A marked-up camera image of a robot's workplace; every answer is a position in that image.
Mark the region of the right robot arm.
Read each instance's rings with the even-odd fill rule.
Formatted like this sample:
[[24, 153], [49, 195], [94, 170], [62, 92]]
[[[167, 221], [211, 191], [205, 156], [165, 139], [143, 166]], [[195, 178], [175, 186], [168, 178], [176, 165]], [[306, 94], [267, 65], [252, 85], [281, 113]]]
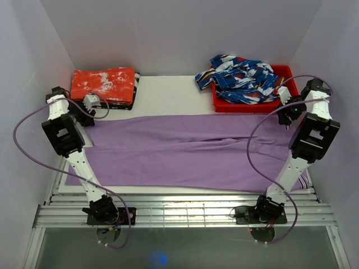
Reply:
[[259, 222], [274, 222], [284, 215], [287, 194], [302, 173], [324, 157], [340, 129], [339, 122], [333, 120], [329, 112], [332, 90], [321, 79], [308, 80], [295, 96], [281, 85], [277, 95], [280, 105], [275, 113], [279, 124], [290, 126], [298, 119], [300, 123], [289, 142], [287, 161], [276, 180], [257, 199], [253, 214]]

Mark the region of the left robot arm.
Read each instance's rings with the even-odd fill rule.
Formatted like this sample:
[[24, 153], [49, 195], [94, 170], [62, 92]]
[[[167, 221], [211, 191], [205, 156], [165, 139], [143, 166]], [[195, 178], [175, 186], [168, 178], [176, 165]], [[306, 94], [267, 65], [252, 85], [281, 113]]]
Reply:
[[93, 106], [100, 105], [99, 97], [87, 94], [75, 103], [69, 102], [69, 97], [69, 92], [60, 86], [52, 88], [52, 92], [46, 95], [49, 117], [42, 123], [42, 129], [55, 152], [66, 159], [76, 175], [84, 178], [81, 185], [89, 207], [83, 208], [83, 212], [98, 222], [113, 224], [119, 218], [119, 210], [107, 192], [99, 188], [100, 183], [85, 154], [85, 140], [77, 127], [95, 125]]

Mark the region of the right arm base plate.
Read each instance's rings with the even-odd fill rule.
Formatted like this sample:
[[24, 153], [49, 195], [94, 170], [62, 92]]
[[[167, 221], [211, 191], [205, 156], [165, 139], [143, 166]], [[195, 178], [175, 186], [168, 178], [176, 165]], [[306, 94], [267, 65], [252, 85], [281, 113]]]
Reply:
[[285, 214], [280, 215], [276, 220], [272, 216], [255, 212], [254, 206], [237, 206], [231, 209], [229, 217], [235, 219], [236, 224], [286, 224]]

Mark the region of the purple trousers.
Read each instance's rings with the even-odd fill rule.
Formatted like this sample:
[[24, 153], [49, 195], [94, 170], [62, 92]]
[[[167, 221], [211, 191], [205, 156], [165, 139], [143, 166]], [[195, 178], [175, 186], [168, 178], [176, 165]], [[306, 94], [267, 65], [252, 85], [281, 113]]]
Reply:
[[104, 186], [262, 192], [288, 157], [275, 116], [164, 115], [98, 121], [85, 152]]

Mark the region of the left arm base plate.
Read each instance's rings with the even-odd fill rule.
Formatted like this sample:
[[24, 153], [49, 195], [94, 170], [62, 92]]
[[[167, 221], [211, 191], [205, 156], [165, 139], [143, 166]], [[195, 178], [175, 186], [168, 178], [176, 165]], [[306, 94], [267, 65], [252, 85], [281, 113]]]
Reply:
[[[136, 224], [137, 208], [136, 207], [129, 207], [128, 211], [129, 211], [129, 214], [130, 214], [131, 225], [135, 225]], [[107, 222], [95, 220], [95, 218], [92, 217], [92, 216], [88, 216], [87, 220], [86, 220], [86, 224], [87, 225], [112, 225], [112, 226], [114, 226], [114, 225], [128, 225], [129, 221], [128, 221], [128, 216], [127, 216], [126, 209], [124, 207], [119, 207], [118, 212], [119, 212], [119, 217], [116, 220], [116, 222], [107, 223]]]

